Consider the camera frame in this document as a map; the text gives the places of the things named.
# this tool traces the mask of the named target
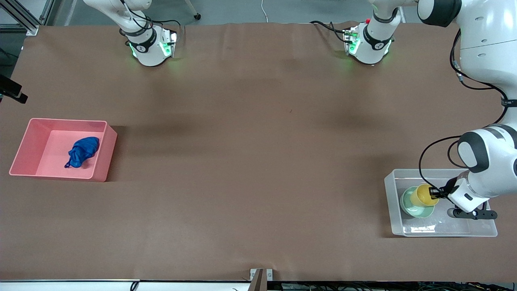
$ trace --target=brown paper tablecloth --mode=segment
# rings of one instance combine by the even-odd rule
[[[390,230],[384,177],[501,111],[450,69],[454,27],[401,25],[368,66],[313,25],[189,26],[153,68],[117,30],[25,41],[12,78],[29,101],[0,106],[0,279],[515,279],[517,196],[491,200],[497,238]],[[108,121],[108,182],[10,177],[33,117]],[[424,166],[449,167],[447,146]]]

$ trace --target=pink plastic bin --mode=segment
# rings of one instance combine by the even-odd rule
[[[98,137],[99,150],[81,168],[65,168],[73,144]],[[9,174],[36,179],[104,182],[108,176],[117,133],[106,121],[33,118]]]

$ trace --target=blue cloth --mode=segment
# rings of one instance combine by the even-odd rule
[[[73,144],[73,148],[68,152],[70,160],[65,165],[65,168],[80,168],[83,162],[91,157],[99,149],[99,139],[96,137],[86,137],[76,141]]]

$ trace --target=yellow cup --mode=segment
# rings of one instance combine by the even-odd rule
[[[411,203],[415,206],[425,207],[425,206],[434,206],[438,203],[439,199],[432,199],[431,194],[429,193],[429,188],[431,186],[429,184],[422,184],[416,188],[416,190],[411,193],[409,199]]]

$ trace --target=gray floor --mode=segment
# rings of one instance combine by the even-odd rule
[[[51,25],[115,25],[107,16],[87,6],[82,0],[56,1]],[[178,20],[185,25],[214,25],[225,23],[265,22],[261,0],[192,0],[200,20],[195,20],[184,0],[154,0],[145,13],[155,20]],[[269,22],[308,23],[364,21],[372,15],[367,0],[264,0]],[[407,22],[418,22],[415,7],[405,7]],[[0,33],[0,48],[18,55],[25,35]],[[0,53],[0,64],[16,61]],[[10,76],[13,66],[0,66],[0,74]]]

